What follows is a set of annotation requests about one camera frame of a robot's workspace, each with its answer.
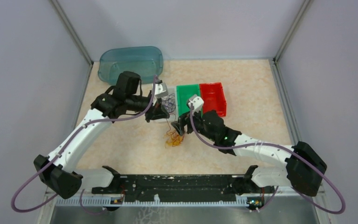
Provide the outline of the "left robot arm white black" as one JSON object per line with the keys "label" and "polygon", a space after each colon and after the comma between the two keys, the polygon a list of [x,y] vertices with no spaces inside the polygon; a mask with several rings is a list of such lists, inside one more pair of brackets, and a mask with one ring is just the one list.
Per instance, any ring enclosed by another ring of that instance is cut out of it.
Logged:
{"label": "left robot arm white black", "polygon": [[143,96],[141,83],[137,73],[122,72],[116,84],[94,100],[81,123],[62,144],[48,156],[35,158],[40,180],[61,198],[68,199],[79,191],[98,187],[110,193],[120,190],[121,180],[112,168],[78,170],[76,167],[99,135],[112,124],[142,115],[146,122],[169,118],[161,100],[168,95],[166,84],[154,77],[152,90]]}

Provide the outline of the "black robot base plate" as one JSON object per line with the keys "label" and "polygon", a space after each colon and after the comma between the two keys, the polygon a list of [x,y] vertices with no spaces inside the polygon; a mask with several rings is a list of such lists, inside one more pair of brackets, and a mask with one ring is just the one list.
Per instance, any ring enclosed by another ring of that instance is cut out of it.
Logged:
{"label": "black robot base plate", "polygon": [[233,202],[236,196],[263,192],[245,175],[119,175],[93,194],[118,194],[125,202]]}

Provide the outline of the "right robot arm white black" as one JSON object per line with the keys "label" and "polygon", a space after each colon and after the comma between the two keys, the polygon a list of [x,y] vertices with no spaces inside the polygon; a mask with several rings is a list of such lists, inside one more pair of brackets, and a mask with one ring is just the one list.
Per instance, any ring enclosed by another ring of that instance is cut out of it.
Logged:
{"label": "right robot arm white black", "polygon": [[327,169],[308,143],[299,141],[291,146],[263,142],[229,128],[215,110],[203,115],[196,112],[193,116],[186,112],[171,125],[180,136],[195,132],[203,142],[212,141],[212,146],[224,154],[252,157],[270,164],[248,169],[244,187],[249,192],[266,186],[288,186],[303,195],[316,196]]}

